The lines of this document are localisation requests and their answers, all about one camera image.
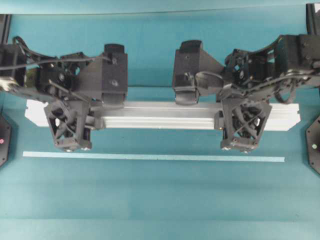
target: metal bracket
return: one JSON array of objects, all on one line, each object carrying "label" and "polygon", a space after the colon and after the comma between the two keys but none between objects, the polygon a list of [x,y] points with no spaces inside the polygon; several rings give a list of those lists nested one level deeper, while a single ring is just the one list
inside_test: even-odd
[{"label": "metal bracket", "polygon": [[11,138],[11,126],[0,115],[0,167],[8,160],[8,150]]},{"label": "metal bracket", "polygon": [[320,116],[306,130],[310,166],[320,174]]}]

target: black cable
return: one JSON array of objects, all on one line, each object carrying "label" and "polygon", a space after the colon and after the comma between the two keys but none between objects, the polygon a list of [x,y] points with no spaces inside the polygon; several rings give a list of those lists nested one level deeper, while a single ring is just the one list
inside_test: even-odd
[{"label": "black cable", "polygon": [[280,92],[276,92],[274,94],[275,99],[281,104],[292,104],[296,98],[296,90],[297,90],[296,84],[297,84],[297,81],[295,79],[292,79],[289,97],[286,100],[284,100]]},{"label": "black cable", "polygon": [[51,63],[65,63],[65,62],[87,62],[87,61],[94,61],[96,59],[104,59],[107,61],[111,61],[111,59],[107,56],[93,56],[93,57],[86,57],[86,58],[64,58],[64,59],[46,59],[40,60],[25,64],[18,64],[18,65],[11,65],[11,66],[0,66],[0,71],[4,70],[12,70],[12,69],[22,69],[32,65],[40,65],[40,64],[51,64]]},{"label": "black cable", "polygon": [[41,58],[45,58],[45,59],[55,59],[55,57],[43,55],[35,51],[32,51],[30,48],[28,48],[26,42],[20,36],[13,37],[12,42],[13,44],[19,45],[22,48],[22,50],[24,50],[24,52],[28,52],[29,54],[32,54]]},{"label": "black cable", "polygon": [[249,92],[249,91],[258,90],[260,88],[266,87],[266,86],[271,85],[271,84],[275,84],[275,83],[277,83],[279,81],[286,80],[286,79],[303,79],[303,78],[312,78],[314,76],[315,75],[310,75],[310,74],[292,74],[292,75],[281,76],[281,77],[278,77],[278,78],[274,78],[274,79],[272,79],[270,81],[263,82],[263,83],[258,84],[256,86],[253,86],[251,88],[245,89],[245,91]]}]

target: teal background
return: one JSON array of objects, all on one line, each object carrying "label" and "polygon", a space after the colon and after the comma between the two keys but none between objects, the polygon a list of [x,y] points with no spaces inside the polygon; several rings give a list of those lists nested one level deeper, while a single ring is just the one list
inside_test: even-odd
[{"label": "teal background", "polygon": [[308,0],[1,0],[5,14],[134,14],[292,6]]},{"label": "teal background", "polygon": [[[280,34],[305,34],[305,18],[303,4],[14,15],[10,37],[57,56],[94,56],[106,43],[124,44],[128,99],[173,101],[169,86],[182,41],[203,40],[223,62],[233,48],[257,50]],[[0,239],[318,240],[320,177],[308,165],[304,131],[320,114],[319,101],[317,89],[301,89],[301,122],[288,132],[266,131],[249,154],[285,157],[285,163],[131,161],[22,157],[58,150],[48,128],[24,117],[26,101],[5,94],[2,114],[13,133],[9,161],[0,169]],[[241,156],[221,151],[221,137],[219,131],[105,129],[92,132],[92,153]]]}]

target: light blue tape strip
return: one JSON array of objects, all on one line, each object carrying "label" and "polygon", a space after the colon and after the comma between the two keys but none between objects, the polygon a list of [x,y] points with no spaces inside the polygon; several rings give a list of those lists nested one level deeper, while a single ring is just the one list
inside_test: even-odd
[{"label": "light blue tape strip", "polygon": [[158,154],[108,154],[68,153],[47,151],[24,151],[23,157],[110,160],[174,160],[174,161],[225,161],[225,162],[271,162],[284,163],[282,156],[215,156],[215,155],[158,155]]}]

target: silver metal rail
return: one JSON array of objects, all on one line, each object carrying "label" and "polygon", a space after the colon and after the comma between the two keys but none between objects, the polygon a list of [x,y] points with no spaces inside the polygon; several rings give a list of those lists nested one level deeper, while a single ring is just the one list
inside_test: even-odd
[{"label": "silver metal rail", "polygon": [[[48,127],[45,105],[28,100],[25,116],[40,127]],[[122,109],[102,112],[105,128],[214,130],[219,103],[200,102],[181,106],[166,101],[127,101]],[[300,122],[298,104],[272,104],[267,131],[287,131]]]}]

